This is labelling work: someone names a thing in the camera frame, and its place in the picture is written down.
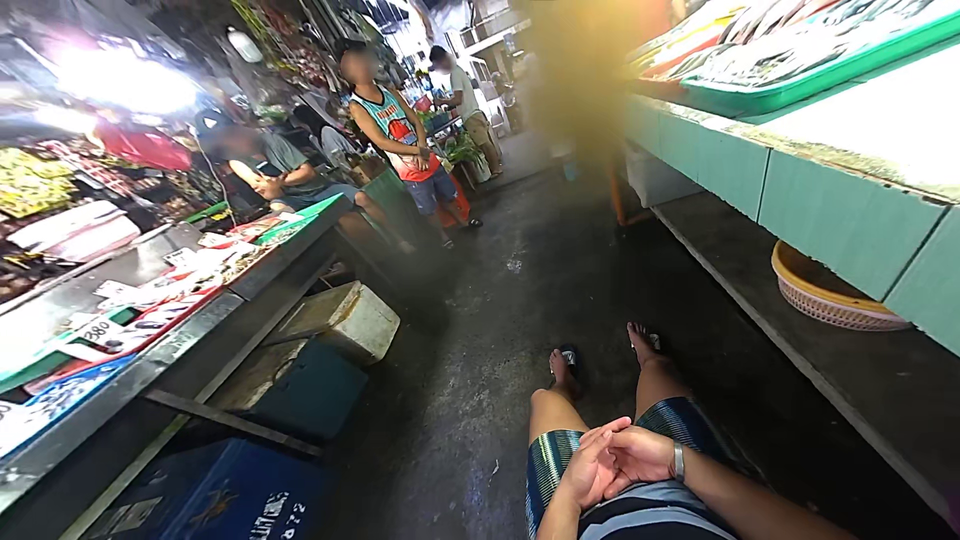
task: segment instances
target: sandal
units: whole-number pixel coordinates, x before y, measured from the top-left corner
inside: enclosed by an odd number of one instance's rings
[[[576,348],[573,345],[561,345],[557,349],[566,359],[566,366],[570,369],[570,375],[577,379],[580,375],[580,361]],[[550,368],[550,375],[554,375],[552,367]]]
[[[650,348],[659,353],[662,345],[660,342],[660,335],[658,333],[651,332],[650,329],[641,325],[640,323],[634,324],[636,325],[636,329],[639,331],[640,335],[643,336],[643,338],[647,340],[647,343],[650,344]],[[630,344],[630,350],[634,353],[636,352],[636,347],[634,347],[633,343]]]

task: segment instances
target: khaki shorts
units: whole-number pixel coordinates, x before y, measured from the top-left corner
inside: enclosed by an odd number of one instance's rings
[[[486,143],[493,144],[493,139],[490,138],[490,122],[487,120],[487,115],[483,112],[476,112],[470,118],[464,120],[464,129],[467,130],[467,134],[473,139],[473,144],[477,146],[482,146]]]

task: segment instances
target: graphic tank top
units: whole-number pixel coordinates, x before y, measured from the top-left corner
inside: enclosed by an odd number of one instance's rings
[[[383,95],[383,103],[381,104],[364,99],[356,93],[350,96],[350,101],[355,101],[363,106],[387,137],[396,142],[417,146],[417,130],[414,129],[410,120],[407,120],[407,116],[403,113],[403,109],[394,94],[383,86],[377,88]],[[421,182],[430,178],[430,175],[436,172],[437,167],[440,166],[440,160],[434,154],[430,154],[430,166],[425,171],[419,170],[414,164],[414,156],[401,156],[392,152],[387,152],[387,156],[390,157],[390,164],[394,166],[400,179],[410,182]]]

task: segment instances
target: wet floor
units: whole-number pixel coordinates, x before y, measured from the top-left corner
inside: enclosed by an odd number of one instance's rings
[[[579,348],[588,425],[629,415],[631,319],[663,335],[783,495],[861,538],[952,537],[664,226],[617,231],[606,187],[556,170],[485,185],[471,196],[483,229],[397,269],[403,322],[330,448],[312,537],[523,538],[529,396],[550,382],[547,355]]]

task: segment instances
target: board shorts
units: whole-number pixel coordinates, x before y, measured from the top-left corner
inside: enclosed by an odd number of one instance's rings
[[[734,470],[742,470],[730,446],[691,398],[667,398],[657,402],[634,424],[681,442]],[[570,458],[580,448],[583,434],[576,430],[548,431],[537,437],[527,451],[527,528],[531,540],[537,537],[543,512],[553,498]]]
[[[312,191],[310,193],[297,195],[284,194],[282,197],[274,199],[273,202],[282,203],[295,211],[300,211],[307,207],[316,205],[320,201],[329,199],[337,194],[343,194],[344,197],[347,197],[352,203],[354,203],[357,193],[359,192],[360,190],[358,188],[349,184],[330,184],[323,189]]]
[[[417,203],[417,210],[422,215],[430,215],[437,211],[437,198],[440,197],[448,203],[452,203],[457,198],[457,185],[450,180],[450,175],[440,166],[426,180],[413,182],[404,180],[407,191]]]

